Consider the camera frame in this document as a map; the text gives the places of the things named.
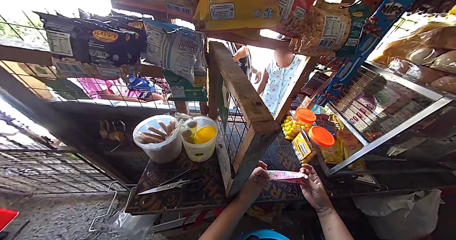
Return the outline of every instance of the orange lid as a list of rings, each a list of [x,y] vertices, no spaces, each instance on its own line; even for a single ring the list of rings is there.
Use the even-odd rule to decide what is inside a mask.
[[[294,115],[298,120],[305,123],[312,124],[316,121],[316,115],[311,110],[304,107],[298,107]]]
[[[309,130],[309,137],[321,147],[331,147],[334,144],[334,137],[331,133],[320,126],[313,126]]]

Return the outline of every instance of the polka dot dress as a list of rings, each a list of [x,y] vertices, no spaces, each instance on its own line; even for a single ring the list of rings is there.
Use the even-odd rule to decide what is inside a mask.
[[[301,59],[295,56],[293,62],[287,67],[278,67],[275,61],[270,62],[266,67],[269,77],[260,97],[271,114],[276,111],[300,62]]]

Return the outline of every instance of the plastic bucket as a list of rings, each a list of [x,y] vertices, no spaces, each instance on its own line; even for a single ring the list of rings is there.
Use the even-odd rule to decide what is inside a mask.
[[[215,131],[217,132],[217,124],[209,117],[206,116],[196,116],[193,117],[193,120],[197,121],[198,123],[198,129],[202,128],[204,126],[212,126],[215,128]],[[184,126],[186,126],[189,122],[192,120],[188,120],[184,123]],[[215,138],[217,138],[217,134],[215,134],[215,137],[209,140],[206,143],[202,144],[191,144],[188,143],[187,141],[184,140],[182,135],[180,135],[181,141],[184,144],[185,151],[187,152],[188,158],[192,161],[200,162],[200,161],[205,161],[209,158],[211,158],[212,154],[214,153],[215,150]]]
[[[150,118],[145,119],[144,121],[140,122],[133,131],[133,141],[134,143],[142,148],[145,151],[147,156],[149,156],[150,160],[156,163],[168,163],[173,161],[175,158],[179,156],[182,151],[182,140],[181,138],[177,137],[179,134],[179,130],[175,129],[171,136],[166,137],[166,140],[162,143],[156,144],[141,144],[139,140],[140,132],[146,131],[150,132],[147,129],[147,126],[152,126],[157,129],[161,129],[158,125],[158,121],[163,121],[165,125],[168,125],[171,121],[177,120],[170,115],[156,115]]]

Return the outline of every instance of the human hand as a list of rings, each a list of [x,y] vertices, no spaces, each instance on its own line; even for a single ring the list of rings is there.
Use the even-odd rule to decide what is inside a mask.
[[[261,81],[261,72],[257,71],[255,74],[255,84],[258,84]]]
[[[301,179],[302,183],[300,186],[305,199],[316,210],[318,216],[324,216],[328,212],[333,211],[333,205],[315,169],[309,164],[302,164],[299,172],[309,176],[309,178]]]
[[[239,191],[237,199],[246,205],[246,208],[253,204],[265,185],[266,180],[269,179],[269,174],[266,172],[267,167],[264,162],[259,161],[257,167]]]

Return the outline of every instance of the white plastic bag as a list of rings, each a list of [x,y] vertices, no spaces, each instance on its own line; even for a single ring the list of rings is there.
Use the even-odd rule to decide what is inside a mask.
[[[110,220],[111,228],[119,235],[130,239],[144,239],[147,231],[153,226],[157,214],[133,216],[125,212],[125,208],[118,211]]]
[[[356,207],[367,215],[377,236],[388,240],[414,240],[429,235],[437,225],[441,191],[409,195],[356,197]]]

